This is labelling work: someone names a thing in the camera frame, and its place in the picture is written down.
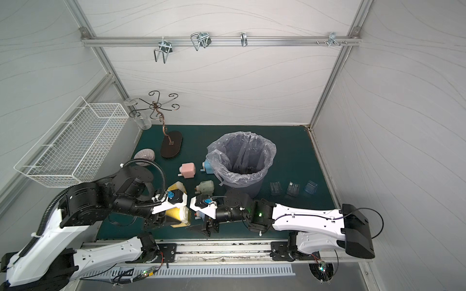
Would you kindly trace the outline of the metal hook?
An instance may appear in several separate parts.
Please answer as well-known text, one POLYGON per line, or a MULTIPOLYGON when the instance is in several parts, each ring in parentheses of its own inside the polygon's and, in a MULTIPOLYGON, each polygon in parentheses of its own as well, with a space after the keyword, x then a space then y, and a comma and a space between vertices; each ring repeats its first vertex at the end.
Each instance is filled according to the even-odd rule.
POLYGON ((246 47, 248 45, 248 37, 245 32, 241 32, 240 34, 240 42, 242 47, 246 47))
POLYGON ((166 64, 169 54, 173 52, 172 43, 166 41, 164 38, 158 43, 158 47, 154 49, 154 60, 159 62, 162 60, 166 64))
POLYGON ((207 48, 210 46, 212 39, 210 37, 210 34, 208 32, 196 32, 193 33, 190 36, 190 40, 195 48, 196 51, 199 51, 199 49, 202 48, 207 48))
POLYGON ((327 47, 332 47, 332 46, 347 46, 348 42, 345 40, 338 40, 337 35, 332 32, 328 35, 327 40, 325 41, 316 41, 316 44, 318 46, 327 46, 327 47))

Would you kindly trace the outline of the aluminium top rail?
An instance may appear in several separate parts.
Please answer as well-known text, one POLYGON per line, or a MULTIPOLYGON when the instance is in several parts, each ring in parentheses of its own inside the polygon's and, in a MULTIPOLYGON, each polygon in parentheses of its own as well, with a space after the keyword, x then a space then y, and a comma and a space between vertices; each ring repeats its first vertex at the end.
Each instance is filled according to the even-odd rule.
MULTIPOLYGON (((194 47, 190 36, 156 36, 156 37, 98 37, 91 34, 85 27, 79 28, 81 42, 86 47, 158 47, 164 38, 172 43, 173 48, 194 47)), ((242 47, 240 33, 235 36, 211 36, 212 42, 208 47, 242 47)), ((247 34, 246 47, 311 47, 318 46, 316 41, 325 41, 325 36, 251 36, 247 34)), ((362 39, 359 35, 337 36, 338 40, 348 42, 347 46, 359 46, 362 39)))

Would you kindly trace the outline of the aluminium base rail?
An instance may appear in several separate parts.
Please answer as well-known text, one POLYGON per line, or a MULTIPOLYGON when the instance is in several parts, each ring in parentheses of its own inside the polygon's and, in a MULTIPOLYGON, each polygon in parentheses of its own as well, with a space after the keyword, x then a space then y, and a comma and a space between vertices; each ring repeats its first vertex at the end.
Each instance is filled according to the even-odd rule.
MULTIPOLYGON (((272 264, 272 263, 316 263, 315 259, 288 261, 274 261, 271 257, 272 242, 284 245, 287 240, 156 240, 161 244, 176 244, 173 255, 173 264, 179 265, 233 265, 233 264, 272 264)), ((82 249, 94 249, 122 240, 97 240, 84 242, 82 249)), ((325 249, 319 251, 321 259, 326 263, 371 263, 372 259, 351 257, 345 251, 325 249)))

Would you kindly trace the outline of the bronze mug tree stand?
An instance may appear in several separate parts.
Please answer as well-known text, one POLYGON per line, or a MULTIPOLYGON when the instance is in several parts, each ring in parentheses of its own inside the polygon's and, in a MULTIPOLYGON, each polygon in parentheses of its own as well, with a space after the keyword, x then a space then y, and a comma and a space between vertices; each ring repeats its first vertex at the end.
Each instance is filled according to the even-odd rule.
POLYGON ((151 104, 151 110, 148 112, 150 120, 158 121, 161 124, 163 139, 160 146, 160 155, 162 158, 171 159, 176 157, 182 147, 183 135, 181 132, 173 130, 169 131, 165 118, 166 112, 175 112, 180 109, 180 105, 175 102, 179 97, 178 93, 169 93, 168 100, 162 101, 161 92, 159 90, 152 90, 148 93, 149 97, 155 97, 152 101, 147 101, 151 104))

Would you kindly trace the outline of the blue tinted sharpener tray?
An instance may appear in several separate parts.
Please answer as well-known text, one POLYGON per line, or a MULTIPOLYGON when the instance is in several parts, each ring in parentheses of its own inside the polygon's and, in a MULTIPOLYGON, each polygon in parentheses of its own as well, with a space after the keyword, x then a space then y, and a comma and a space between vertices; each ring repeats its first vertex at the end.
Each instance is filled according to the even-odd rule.
POLYGON ((318 184, 313 181, 308 181, 304 191, 309 195, 315 195, 317 193, 318 184))

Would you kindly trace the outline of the clear plastic bin liner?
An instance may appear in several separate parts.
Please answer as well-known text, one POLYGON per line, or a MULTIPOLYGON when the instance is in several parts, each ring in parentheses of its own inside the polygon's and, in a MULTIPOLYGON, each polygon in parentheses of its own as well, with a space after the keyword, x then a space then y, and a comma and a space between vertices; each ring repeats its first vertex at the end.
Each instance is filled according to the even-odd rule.
POLYGON ((233 132, 207 146, 206 161, 221 186, 246 188, 261 183, 274 163, 277 146, 253 132, 233 132))

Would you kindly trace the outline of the clear sharpener tray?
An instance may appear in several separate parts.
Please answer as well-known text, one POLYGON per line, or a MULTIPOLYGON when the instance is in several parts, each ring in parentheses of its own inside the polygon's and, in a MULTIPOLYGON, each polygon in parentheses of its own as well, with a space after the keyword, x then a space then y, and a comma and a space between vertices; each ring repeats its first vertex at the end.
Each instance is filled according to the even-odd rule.
POLYGON ((300 184, 294 183, 292 181, 289 182, 288 188, 286 190, 286 194, 290 197, 298 197, 300 193, 300 184))
POLYGON ((283 189, 280 182, 270 182, 269 186, 271 196, 280 196, 283 194, 283 189))

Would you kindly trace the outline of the pink pencil sharpener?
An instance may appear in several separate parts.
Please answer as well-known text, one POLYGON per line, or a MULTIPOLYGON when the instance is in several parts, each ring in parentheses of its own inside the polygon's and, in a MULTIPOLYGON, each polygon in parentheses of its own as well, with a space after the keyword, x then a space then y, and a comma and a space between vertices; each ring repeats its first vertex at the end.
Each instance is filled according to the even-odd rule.
POLYGON ((196 174, 195 164, 193 162, 184 163, 179 168, 179 177, 186 179, 194 178, 196 174))

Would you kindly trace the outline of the clear glass cup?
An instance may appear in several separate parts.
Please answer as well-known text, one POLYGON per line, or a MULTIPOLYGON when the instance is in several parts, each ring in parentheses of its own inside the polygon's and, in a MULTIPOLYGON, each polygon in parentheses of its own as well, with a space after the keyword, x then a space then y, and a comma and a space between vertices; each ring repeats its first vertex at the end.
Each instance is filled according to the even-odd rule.
POLYGON ((151 110, 150 103, 141 98, 127 98, 124 104, 130 108, 128 115, 141 130, 148 130, 152 127, 152 121, 148 115, 151 110))

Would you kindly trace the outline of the light blue pencil sharpener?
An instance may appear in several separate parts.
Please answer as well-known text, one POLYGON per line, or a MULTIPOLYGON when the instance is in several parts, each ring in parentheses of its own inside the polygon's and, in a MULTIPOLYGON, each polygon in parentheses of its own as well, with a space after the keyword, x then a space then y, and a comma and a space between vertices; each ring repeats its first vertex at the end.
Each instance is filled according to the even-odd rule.
POLYGON ((194 218, 204 220, 205 219, 205 214, 203 212, 197 210, 197 211, 194 212, 194 218))

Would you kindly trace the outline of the green pencil sharpener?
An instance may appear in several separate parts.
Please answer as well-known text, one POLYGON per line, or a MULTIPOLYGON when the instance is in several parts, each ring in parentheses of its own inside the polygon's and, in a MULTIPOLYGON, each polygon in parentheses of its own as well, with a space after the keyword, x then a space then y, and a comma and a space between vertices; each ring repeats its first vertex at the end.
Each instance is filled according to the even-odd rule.
POLYGON ((195 194, 212 196, 214 194, 215 185, 212 180, 202 181, 195 187, 195 194))

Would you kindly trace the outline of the pink patterned bowl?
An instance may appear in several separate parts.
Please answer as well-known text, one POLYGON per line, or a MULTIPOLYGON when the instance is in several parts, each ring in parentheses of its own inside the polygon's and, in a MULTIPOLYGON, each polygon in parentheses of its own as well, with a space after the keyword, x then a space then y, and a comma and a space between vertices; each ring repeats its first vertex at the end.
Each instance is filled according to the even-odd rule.
POLYGON ((155 152, 152 149, 142 149, 134 155, 134 159, 155 161, 155 152))

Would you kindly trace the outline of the yellow pencil sharpener front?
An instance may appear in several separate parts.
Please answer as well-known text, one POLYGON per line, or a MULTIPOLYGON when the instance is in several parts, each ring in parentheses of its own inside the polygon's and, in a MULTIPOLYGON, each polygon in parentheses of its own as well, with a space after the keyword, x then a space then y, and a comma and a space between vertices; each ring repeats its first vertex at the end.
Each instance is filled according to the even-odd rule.
POLYGON ((191 225, 191 211, 187 206, 167 210, 166 223, 172 228, 189 227, 191 225))

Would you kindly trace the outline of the grey trash bin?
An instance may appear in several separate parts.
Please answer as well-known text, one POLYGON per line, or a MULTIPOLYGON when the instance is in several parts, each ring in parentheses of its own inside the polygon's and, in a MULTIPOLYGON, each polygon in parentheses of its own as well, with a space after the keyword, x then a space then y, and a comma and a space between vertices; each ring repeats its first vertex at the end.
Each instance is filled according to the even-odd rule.
POLYGON ((240 186, 240 187, 225 186, 225 188, 227 192, 231 190, 234 193, 248 194, 251 198, 255 198, 260 193, 262 183, 263 181, 258 181, 248 186, 240 186))

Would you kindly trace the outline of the green mat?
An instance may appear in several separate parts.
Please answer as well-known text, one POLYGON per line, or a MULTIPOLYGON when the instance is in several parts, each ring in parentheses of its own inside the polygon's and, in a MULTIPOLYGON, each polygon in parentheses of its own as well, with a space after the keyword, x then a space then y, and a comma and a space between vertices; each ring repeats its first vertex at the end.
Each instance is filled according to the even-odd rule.
POLYGON ((163 133, 160 126, 152 126, 142 133, 138 142, 128 149, 129 154, 117 150, 116 157, 111 158, 110 164, 114 169, 120 163, 132 158, 142 149, 152 149, 156 153, 155 161, 165 171, 168 185, 181 181, 190 197, 195 195, 195 187, 202 181, 212 180, 215 184, 215 195, 224 195, 225 187, 220 185, 214 175, 200 171, 201 164, 207 154, 207 146, 226 133, 253 132, 271 140, 277 146, 277 154, 272 167, 263 180, 257 199, 277 202, 282 205, 315 210, 330 210, 334 202, 325 181, 323 172, 314 152, 311 138, 303 126, 175 126, 168 127, 169 131, 179 131, 183 135, 180 153, 173 159, 164 159, 160 156, 160 146, 163 133), (179 168, 184 163, 193 162, 196 168, 194 178, 179 177, 179 168), (298 197, 286 194, 289 182, 300 184, 298 197), (304 191, 308 181, 318 184, 317 193, 309 195, 304 191), (270 195, 270 182, 280 182, 283 194, 270 195))

